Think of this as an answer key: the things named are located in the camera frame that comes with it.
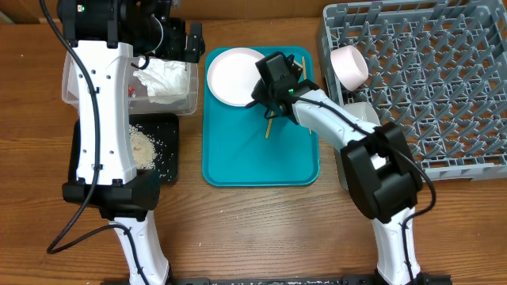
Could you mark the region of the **grey bowl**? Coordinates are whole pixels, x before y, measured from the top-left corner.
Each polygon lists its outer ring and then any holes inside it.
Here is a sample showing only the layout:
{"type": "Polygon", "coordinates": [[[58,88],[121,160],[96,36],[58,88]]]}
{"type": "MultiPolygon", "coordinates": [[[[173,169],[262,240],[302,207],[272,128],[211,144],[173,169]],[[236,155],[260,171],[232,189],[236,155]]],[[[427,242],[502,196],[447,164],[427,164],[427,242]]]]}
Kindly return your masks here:
{"type": "Polygon", "coordinates": [[[378,117],[377,113],[375,112],[375,109],[368,102],[357,102],[357,103],[352,103],[352,104],[345,104],[344,110],[346,110],[351,115],[353,115],[363,121],[372,123],[376,126],[381,125],[381,123],[379,121],[379,117],[378,117]]]}

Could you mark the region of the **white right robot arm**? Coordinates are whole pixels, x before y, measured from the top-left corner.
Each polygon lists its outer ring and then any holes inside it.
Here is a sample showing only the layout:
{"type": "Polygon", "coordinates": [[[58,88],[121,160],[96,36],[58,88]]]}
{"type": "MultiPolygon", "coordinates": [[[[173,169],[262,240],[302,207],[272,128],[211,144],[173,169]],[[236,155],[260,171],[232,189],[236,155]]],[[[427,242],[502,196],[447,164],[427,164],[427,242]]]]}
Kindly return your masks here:
{"type": "Polygon", "coordinates": [[[265,106],[267,120],[285,117],[338,151],[345,188],[374,228],[377,279],[415,284],[421,269],[411,220],[422,179],[401,128],[362,120],[332,102],[314,82],[300,78],[302,69],[291,55],[277,51],[255,66],[260,79],[248,105],[265,106]]]}

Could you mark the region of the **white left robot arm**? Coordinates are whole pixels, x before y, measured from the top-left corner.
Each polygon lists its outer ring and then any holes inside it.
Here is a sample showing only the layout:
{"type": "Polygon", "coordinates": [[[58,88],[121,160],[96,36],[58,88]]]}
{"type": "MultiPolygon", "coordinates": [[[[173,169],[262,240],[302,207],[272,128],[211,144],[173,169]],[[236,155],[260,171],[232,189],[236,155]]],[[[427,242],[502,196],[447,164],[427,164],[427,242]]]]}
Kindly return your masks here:
{"type": "Polygon", "coordinates": [[[134,58],[198,63],[202,25],[170,16],[170,1],[61,1],[55,34],[74,61],[78,85],[77,161],[63,198],[94,207],[114,230],[130,284],[170,284],[170,262],[154,221],[161,182],[135,165],[129,134],[128,78],[134,58]]]}

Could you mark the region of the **wooden chopstick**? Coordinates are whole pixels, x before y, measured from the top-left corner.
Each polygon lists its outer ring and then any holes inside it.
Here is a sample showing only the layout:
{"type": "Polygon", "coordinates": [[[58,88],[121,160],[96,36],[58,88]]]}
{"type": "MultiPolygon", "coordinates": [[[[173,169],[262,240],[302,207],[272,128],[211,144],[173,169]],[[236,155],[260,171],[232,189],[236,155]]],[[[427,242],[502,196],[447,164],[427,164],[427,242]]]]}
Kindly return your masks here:
{"type": "Polygon", "coordinates": [[[265,132],[265,139],[269,138],[270,131],[271,131],[272,124],[273,124],[273,115],[274,115],[274,111],[271,111],[270,115],[269,115],[269,122],[268,122],[266,132],[265,132]]]}
{"type": "MultiPolygon", "coordinates": [[[[307,80],[307,70],[306,70],[306,59],[304,56],[301,58],[302,68],[303,68],[303,80],[307,80]]],[[[309,135],[312,135],[312,130],[309,129],[309,135]]]]}

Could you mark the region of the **cooked white rice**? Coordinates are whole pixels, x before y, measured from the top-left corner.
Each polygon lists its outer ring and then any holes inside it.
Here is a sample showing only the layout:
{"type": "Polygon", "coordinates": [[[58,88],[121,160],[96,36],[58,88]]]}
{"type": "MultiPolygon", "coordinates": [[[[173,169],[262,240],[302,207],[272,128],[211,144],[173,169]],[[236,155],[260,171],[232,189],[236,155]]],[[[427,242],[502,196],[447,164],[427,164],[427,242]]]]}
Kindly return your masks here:
{"type": "Polygon", "coordinates": [[[138,170],[156,170],[160,180],[169,184],[177,179],[177,159],[175,147],[169,139],[149,133],[147,126],[129,126],[133,158],[138,170]]]}

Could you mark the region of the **white tissue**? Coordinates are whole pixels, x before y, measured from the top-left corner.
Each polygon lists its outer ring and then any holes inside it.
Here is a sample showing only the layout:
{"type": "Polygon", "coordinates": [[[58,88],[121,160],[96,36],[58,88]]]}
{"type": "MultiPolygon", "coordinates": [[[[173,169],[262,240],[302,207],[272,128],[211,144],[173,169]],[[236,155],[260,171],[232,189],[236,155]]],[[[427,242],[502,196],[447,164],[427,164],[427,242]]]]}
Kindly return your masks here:
{"type": "Polygon", "coordinates": [[[169,105],[189,93],[189,63],[151,58],[148,66],[134,71],[133,76],[147,89],[150,103],[169,105]]]}

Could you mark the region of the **large white round plate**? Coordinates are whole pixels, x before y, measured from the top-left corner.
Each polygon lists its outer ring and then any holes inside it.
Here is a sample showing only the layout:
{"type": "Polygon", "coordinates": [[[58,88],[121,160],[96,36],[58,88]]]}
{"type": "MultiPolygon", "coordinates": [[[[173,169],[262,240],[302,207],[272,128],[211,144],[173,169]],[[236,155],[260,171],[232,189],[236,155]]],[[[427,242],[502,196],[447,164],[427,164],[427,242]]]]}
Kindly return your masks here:
{"type": "Polygon", "coordinates": [[[247,47],[234,47],[219,53],[207,72],[212,95],[226,105],[246,107],[253,102],[252,92],[261,76],[256,63],[264,56],[247,47]]]}

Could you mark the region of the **white small bowl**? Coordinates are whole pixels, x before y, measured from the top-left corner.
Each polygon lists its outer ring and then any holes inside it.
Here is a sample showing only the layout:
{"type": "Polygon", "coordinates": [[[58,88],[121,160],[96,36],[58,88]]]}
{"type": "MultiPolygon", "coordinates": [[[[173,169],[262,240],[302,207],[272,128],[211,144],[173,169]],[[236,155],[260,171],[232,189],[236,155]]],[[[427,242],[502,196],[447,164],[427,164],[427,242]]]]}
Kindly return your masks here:
{"type": "Polygon", "coordinates": [[[338,80],[347,90],[354,91],[367,81],[368,66],[356,47],[347,45],[331,51],[330,61],[338,80]]]}

